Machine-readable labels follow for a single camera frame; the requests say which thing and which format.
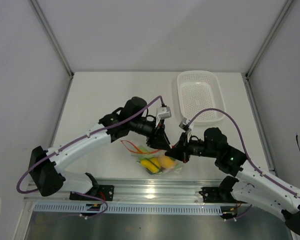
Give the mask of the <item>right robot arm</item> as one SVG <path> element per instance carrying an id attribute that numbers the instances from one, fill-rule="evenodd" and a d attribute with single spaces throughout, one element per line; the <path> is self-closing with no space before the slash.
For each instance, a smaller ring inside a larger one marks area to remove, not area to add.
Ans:
<path id="1" fill-rule="evenodd" d="M 219 128 L 208 128 L 203 139 L 197 140 L 182 133 L 165 155 L 183 163 L 191 156 L 213 158 L 215 166 L 227 174 L 218 189 L 222 201 L 234 199 L 267 211 L 300 236 L 300 188 L 269 173 L 230 146 Z"/>

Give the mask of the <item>clear orange-zipper zip bag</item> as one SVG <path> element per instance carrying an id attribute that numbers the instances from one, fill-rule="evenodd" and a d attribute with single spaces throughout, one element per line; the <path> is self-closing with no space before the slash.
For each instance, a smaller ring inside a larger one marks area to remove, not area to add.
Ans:
<path id="1" fill-rule="evenodd" d="M 149 175 L 151 176 L 160 176 L 160 175 L 166 175 L 170 173 L 179 174 L 182 171 L 183 165 L 182 163 L 179 163 L 178 160 L 174 159 L 176 162 L 176 165 L 174 168 L 166 169 L 161 167 L 160 163 L 158 162 L 158 157 L 161 155 L 165 155 L 165 150 L 155 150 L 149 147 L 146 147 L 142 144 L 139 144 L 135 140 L 121 140 L 120 141 L 122 145 L 126 148 L 126 150 L 130 153 L 131 157 L 135 159 L 137 164 L 144 169 Z M 148 150 L 151 150 L 150 153 L 145 153 L 143 155 L 153 155 L 154 157 L 149 160 L 142 160 L 138 161 L 136 158 L 136 155 L 141 155 L 142 153 L 138 152 L 138 146 L 143 146 L 144 148 L 147 148 Z"/>

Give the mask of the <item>green apple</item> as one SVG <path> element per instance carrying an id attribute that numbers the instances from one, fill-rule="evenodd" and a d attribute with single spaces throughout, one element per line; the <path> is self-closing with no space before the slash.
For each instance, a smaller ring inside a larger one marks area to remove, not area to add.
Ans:
<path id="1" fill-rule="evenodd" d="M 141 162 L 142 160 L 150 160 L 153 157 L 154 157 L 153 154 L 137 154 L 136 155 L 136 158 L 139 162 Z"/>

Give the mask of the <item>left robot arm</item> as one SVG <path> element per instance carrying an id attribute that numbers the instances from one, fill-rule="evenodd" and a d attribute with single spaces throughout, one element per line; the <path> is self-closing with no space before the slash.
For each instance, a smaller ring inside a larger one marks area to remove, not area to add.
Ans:
<path id="1" fill-rule="evenodd" d="M 59 147 L 44 150 L 41 146 L 31 152 L 30 176 L 42 197 L 49 197 L 59 191 L 70 193 L 70 200 L 93 200 L 101 196 L 101 186 L 92 174 L 78 174 L 66 171 L 74 161 L 90 151 L 111 144 L 129 132 L 146 138 L 146 145 L 155 150 L 171 148 L 165 133 L 164 121 L 171 117 L 170 108 L 162 104 L 155 116 L 148 116 L 149 104 L 134 96 L 123 107 L 102 117 L 96 125 L 82 136 Z"/>

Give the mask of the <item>orange fruit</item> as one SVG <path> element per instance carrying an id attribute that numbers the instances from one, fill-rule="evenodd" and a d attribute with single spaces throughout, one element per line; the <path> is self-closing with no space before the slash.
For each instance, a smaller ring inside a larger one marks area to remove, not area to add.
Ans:
<path id="1" fill-rule="evenodd" d="M 176 166 L 176 162 L 173 158 L 161 155 L 158 157 L 158 162 L 164 169 L 172 169 Z"/>

